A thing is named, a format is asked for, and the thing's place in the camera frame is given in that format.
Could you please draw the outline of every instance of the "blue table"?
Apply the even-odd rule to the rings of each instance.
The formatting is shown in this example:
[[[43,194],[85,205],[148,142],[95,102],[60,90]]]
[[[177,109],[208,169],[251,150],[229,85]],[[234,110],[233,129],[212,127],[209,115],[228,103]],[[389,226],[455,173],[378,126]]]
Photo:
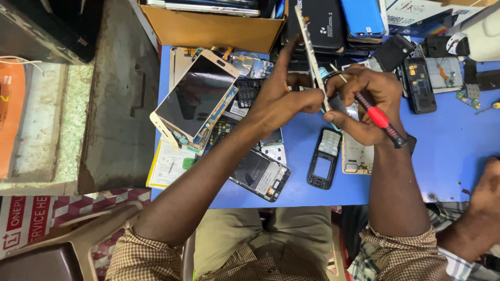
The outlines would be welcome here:
[[[169,90],[170,52],[162,53],[161,65],[159,102]],[[477,64],[477,71],[494,69],[500,69],[500,62]],[[412,157],[413,167],[426,202],[468,201],[469,196],[462,189],[472,190],[483,171],[487,156],[500,155],[500,110],[474,115],[476,110],[456,99],[455,94],[436,94],[437,111],[422,115],[413,114],[408,101],[401,99],[403,125],[408,133],[417,138]],[[500,100],[500,90],[482,92],[481,108],[489,107],[497,100]],[[306,182],[320,130],[328,126],[321,113],[299,113],[283,126],[283,144],[291,175],[275,203],[269,203],[228,180],[210,208],[368,204],[370,176],[344,174],[340,164],[337,165],[330,190],[322,190]],[[160,133],[157,131],[157,144],[159,139]],[[154,199],[161,191],[153,188],[151,198]]]

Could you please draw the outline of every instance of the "small screwdriver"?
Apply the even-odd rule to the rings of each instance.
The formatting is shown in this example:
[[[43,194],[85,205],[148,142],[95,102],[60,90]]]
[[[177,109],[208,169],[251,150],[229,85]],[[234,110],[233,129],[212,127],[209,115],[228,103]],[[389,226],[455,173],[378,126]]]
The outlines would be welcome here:
[[[495,110],[500,109],[500,101],[493,103],[493,105],[492,105],[492,106],[490,106],[490,107],[488,107],[488,108],[486,108],[486,109],[484,109],[484,110],[481,110],[481,111],[479,111],[479,112],[476,112],[476,114],[474,114],[474,115],[479,115],[479,114],[481,114],[481,113],[483,113],[483,112],[486,112],[486,111],[488,111],[488,110],[493,110],[493,109],[495,109]]]
[[[339,71],[333,64],[330,63],[331,68],[334,71]],[[342,74],[339,74],[340,78],[347,83],[347,79],[344,78]],[[408,144],[408,140],[404,139],[396,129],[389,123],[386,115],[380,110],[378,107],[373,106],[360,92],[354,94],[354,98],[361,104],[366,113],[370,117],[370,119],[381,128],[390,138],[390,140],[394,143],[394,147],[400,149]]]

